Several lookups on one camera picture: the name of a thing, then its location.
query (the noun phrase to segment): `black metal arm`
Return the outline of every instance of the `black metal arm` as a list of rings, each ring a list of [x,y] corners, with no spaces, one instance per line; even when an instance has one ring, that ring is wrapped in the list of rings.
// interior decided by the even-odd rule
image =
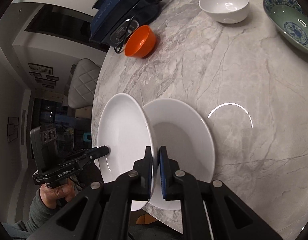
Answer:
[[[110,149],[107,146],[94,147],[89,150],[79,150],[69,157],[61,159],[59,163],[54,165],[51,169],[39,173],[36,171],[32,178],[35,185],[46,183],[51,188],[60,186],[65,178],[75,175],[83,170],[85,165],[92,161],[108,155]]]
[[[148,200],[151,189],[150,147],[133,170],[116,181],[93,182],[29,240],[126,240],[132,200]],[[187,240],[282,240],[252,209],[220,180],[198,181],[179,170],[160,148],[162,192],[166,200],[180,200],[183,234]]]

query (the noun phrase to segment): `green plate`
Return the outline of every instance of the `green plate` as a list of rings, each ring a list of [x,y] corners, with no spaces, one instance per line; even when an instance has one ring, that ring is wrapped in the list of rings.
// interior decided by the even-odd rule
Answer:
[[[300,5],[294,0],[264,0],[263,7],[284,37],[308,53],[308,18]]]

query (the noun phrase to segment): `blue and white porcelain plate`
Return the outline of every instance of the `blue and white porcelain plate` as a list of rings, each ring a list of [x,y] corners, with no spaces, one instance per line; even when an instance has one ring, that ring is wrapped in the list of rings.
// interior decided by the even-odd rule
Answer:
[[[303,29],[293,22],[285,22],[285,31],[300,44],[306,45],[308,43],[308,37]]]
[[[270,11],[275,5],[285,5],[304,14],[301,6],[298,4],[298,2],[294,0],[263,0],[263,7],[268,15],[270,14]]]

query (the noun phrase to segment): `marble table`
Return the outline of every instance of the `marble table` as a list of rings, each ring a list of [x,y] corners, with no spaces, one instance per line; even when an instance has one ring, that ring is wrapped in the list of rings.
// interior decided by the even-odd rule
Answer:
[[[159,38],[146,59],[110,49],[98,79],[92,113],[96,145],[102,110],[116,93],[142,106],[176,98],[205,119],[221,179],[284,239],[308,221],[308,55],[293,48],[268,19],[263,0],[250,0],[247,19],[213,21],[199,0],[168,0],[151,24]],[[209,113],[223,103],[208,118]],[[182,231],[180,211],[144,208]]]

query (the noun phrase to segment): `white chair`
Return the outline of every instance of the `white chair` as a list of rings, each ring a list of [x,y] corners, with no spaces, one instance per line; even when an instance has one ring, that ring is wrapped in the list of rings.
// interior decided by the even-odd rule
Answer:
[[[94,93],[101,68],[93,61],[81,59],[73,73],[69,88],[68,105],[80,109],[93,105]]]

